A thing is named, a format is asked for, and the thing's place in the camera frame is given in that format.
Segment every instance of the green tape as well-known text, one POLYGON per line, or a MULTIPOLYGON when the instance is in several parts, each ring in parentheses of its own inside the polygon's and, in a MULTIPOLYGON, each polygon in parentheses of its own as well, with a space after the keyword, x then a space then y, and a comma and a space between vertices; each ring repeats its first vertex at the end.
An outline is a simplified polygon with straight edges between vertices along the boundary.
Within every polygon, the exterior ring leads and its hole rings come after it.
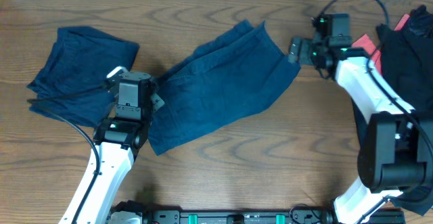
POLYGON ((277 215, 277 224, 286 224, 286 216, 277 215))
POLYGON ((198 217, 197 215, 189 215, 188 216, 188 224, 197 224, 198 217))

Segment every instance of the dark blue fabric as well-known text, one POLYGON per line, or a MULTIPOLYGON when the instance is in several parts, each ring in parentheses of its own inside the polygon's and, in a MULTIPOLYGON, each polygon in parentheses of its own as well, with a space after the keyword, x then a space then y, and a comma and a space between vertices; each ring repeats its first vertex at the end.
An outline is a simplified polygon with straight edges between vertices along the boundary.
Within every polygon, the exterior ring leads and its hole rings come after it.
MULTIPOLYGON (((59 28, 45 67, 27 87, 43 99, 100 86, 115 67, 131 69, 138 49, 136 43, 88 26, 59 28)), ((110 112, 113 101, 111 93, 101 90, 40 104, 78 125, 96 127, 110 112)), ((57 119, 34 106, 30 110, 57 119)))
POLYGON ((298 64, 272 42, 264 23, 243 21, 156 79, 165 105, 149 141, 157 155, 266 110, 289 87, 298 64))

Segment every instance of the wood grain surface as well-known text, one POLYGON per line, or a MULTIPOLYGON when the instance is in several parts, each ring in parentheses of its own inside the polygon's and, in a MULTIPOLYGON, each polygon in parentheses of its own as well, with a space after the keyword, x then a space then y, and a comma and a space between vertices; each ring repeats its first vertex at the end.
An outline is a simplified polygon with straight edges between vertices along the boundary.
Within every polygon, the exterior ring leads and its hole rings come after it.
MULTIPOLYGON (((57 223, 89 159, 64 123, 28 111, 25 86, 44 66, 57 28, 89 25, 140 44, 133 70, 160 76, 238 22, 266 20, 287 52, 311 37, 310 17, 330 0, 4 0, 0 9, 0 223, 57 223)), ((433 0, 382 0, 391 26, 433 0)), ((384 20, 372 0, 344 0, 354 39, 384 20)), ((349 96, 303 68, 267 111, 156 156, 147 143, 114 203, 140 200, 184 209, 291 208, 327 204, 357 177, 349 96)), ((408 223, 431 223, 406 212, 408 223)))

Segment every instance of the blue cloth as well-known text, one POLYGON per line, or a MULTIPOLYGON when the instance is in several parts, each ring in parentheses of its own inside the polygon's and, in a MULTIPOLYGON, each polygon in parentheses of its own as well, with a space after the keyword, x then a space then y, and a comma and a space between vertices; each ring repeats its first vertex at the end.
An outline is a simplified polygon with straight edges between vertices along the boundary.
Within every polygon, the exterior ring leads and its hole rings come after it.
POLYGON ((159 155, 266 110, 299 70, 272 42, 264 23, 253 28, 240 22, 156 79, 165 105, 153 115, 152 148, 159 155))
MULTIPOLYGON (((37 93, 38 99, 98 87, 115 67, 131 69, 138 49, 136 43, 88 26, 59 28, 45 67, 27 87, 37 93)), ((110 113, 113 102, 114 96, 101 90, 39 103, 78 125, 96 127, 110 113)), ((34 106, 30 110, 57 119, 34 106)))

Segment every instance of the red cloth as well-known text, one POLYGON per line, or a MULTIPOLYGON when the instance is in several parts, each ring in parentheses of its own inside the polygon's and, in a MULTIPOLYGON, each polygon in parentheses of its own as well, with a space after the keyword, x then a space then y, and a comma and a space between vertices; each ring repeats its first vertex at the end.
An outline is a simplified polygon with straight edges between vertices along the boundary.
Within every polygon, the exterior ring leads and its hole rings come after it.
MULTIPOLYGON (((400 22, 398 22, 397 26, 395 27, 395 31, 401 30, 401 28, 406 24, 406 21, 409 19, 409 15, 405 14, 401 19, 400 22)), ((357 41, 355 41, 352 44, 352 47, 362 47, 365 49, 365 51, 368 54, 372 54, 376 46, 373 44, 373 41, 368 37, 368 35, 363 35, 361 38, 359 38, 357 41)), ((372 60, 374 61, 374 65, 376 69, 379 71, 380 74, 382 74, 382 64, 380 62, 380 51, 377 51, 374 56, 372 57, 372 60)))

